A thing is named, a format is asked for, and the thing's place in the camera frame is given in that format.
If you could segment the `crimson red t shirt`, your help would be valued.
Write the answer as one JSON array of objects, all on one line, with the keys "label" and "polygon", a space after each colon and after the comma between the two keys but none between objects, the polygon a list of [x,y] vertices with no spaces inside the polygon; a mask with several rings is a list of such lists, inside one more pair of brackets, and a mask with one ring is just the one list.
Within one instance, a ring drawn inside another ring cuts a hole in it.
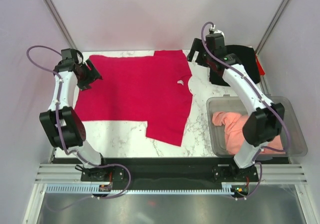
[{"label": "crimson red t shirt", "polygon": [[89,59],[102,79],[78,94],[75,112],[83,122],[146,122],[146,137],[182,145],[193,99],[188,87],[192,72],[182,50]]}]

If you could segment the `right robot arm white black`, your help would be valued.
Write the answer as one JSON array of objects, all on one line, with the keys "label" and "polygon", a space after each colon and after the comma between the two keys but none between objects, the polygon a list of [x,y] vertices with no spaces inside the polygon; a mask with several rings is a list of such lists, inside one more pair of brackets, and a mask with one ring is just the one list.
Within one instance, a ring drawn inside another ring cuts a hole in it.
[{"label": "right robot arm white black", "polygon": [[261,150],[269,149],[269,143],[282,131],[288,141],[291,139],[284,122],[285,107],[274,103],[258,89],[240,59],[234,53],[227,53],[221,33],[211,32],[195,38],[187,60],[194,60],[194,55],[197,55],[198,65],[210,68],[235,91],[247,111],[248,120],[242,128],[244,142],[233,158],[235,165],[229,168],[230,177],[240,181]]}]

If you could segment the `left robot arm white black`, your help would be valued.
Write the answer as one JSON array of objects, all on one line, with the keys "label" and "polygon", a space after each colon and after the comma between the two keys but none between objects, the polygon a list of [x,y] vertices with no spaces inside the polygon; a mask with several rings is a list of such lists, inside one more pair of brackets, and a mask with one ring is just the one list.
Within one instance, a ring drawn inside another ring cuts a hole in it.
[{"label": "left robot arm white black", "polygon": [[86,168],[93,168],[92,175],[99,181],[106,180],[110,169],[103,164],[103,156],[87,141],[85,126],[73,108],[76,88],[86,91],[102,76],[93,63],[84,60],[79,50],[61,50],[61,61],[53,69],[55,87],[47,111],[40,113],[39,120],[54,148],[66,155],[76,156]]}]

